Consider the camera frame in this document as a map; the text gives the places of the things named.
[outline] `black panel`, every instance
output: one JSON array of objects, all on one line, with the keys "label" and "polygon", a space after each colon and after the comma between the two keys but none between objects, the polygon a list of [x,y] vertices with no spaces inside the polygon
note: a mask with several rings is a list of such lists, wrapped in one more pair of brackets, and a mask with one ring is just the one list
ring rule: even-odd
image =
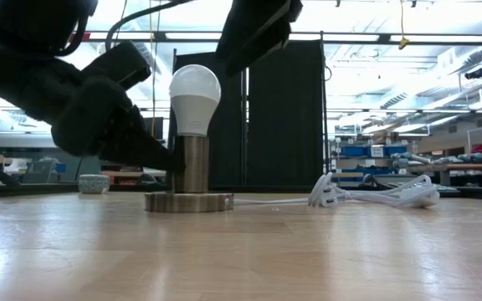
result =
[{"label": "black panel", "polygon": [[[221,84],[222,98],[209,125],[209,185],[241,185],[241,75],[227,77],[215,54],[189,54],[176,58],[175,70],[189,64],[211,69]],[[171,113],[169,147],[176,134],[176,116]]]},{"label": "black panel", "polygon": [[312,186],[323,172],[323,56],[297,42],[250,67],[249,178],[254,186]]},{"label": "black panel", "polygon": [[144,126],[146,127],[146,133],[152,135],[154,138],[161,140],[163,139],[163,117],[154,118],[144,118]]}]

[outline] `table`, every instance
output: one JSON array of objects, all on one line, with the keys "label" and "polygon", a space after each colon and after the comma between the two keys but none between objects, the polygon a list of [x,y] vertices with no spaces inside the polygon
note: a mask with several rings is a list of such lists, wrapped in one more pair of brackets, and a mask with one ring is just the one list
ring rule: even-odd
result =
[{"label": "table", "polygon": [[101,171],[100,174],[104,176],[110,176],[111,178],[111,183],[116,183],[117,180],[116,178],[139,178],[142,175],[149,175],[153,176],[155,178],[160,178],[162,181],[164,181],[166,172],[165,171],[158,171],[154,169],[148,169],[145,168],[144,171]]},{"label": "table", "polygon": [[176,215],[143,195],[1,198],[0,300],[482,300],[482,200]]},{"label": "table", "polygon": [[429,172],[435,171],[440,173],[440,184],[451,186],[449,172],[450,171],[482,171],[482,164],[432,164],[425,166],[412,166],[408,168],[409,172]]}]

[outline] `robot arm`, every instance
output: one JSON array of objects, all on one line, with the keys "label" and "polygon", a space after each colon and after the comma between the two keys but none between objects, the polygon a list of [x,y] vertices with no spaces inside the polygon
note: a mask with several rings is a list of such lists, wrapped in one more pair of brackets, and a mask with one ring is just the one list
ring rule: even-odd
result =
[{"label": "robot arm", "polygon": [[[110,30],[109,50],[77,70],[56,57],[79,47],[98,0],[0,0],[0,97],[52,125],[55,144],[74,156],[183,170],[183,162],[146,133],[139,109],[126,95],[151,75],[150,66],[132,43],[110,48],[124,23],[189,1],[171,1],[122,19]],[[217,49],[227,72],[236,74],[284,47],[289,22],[301,7],[300,0],[234,0]]]}]

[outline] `white light bulb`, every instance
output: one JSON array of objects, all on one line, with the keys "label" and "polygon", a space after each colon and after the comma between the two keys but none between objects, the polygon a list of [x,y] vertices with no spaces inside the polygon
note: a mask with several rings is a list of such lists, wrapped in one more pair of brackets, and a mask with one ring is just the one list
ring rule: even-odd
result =
[{"label": "white light bulb", "polygon": [[221,100],[217,76],[201,65],[187,65],[172,76],[171,103],[178,135],[207,136],[209,121]]}]

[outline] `lamp base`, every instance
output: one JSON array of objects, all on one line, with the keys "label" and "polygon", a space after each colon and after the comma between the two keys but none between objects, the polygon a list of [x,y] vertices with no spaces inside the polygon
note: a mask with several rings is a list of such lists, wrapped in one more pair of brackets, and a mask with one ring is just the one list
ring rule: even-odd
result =
[{"label": "lamp base", "polygon": [[174,193],[145,194],[148,212],[199,213],[223,212],[233,209],[233,193]]}]

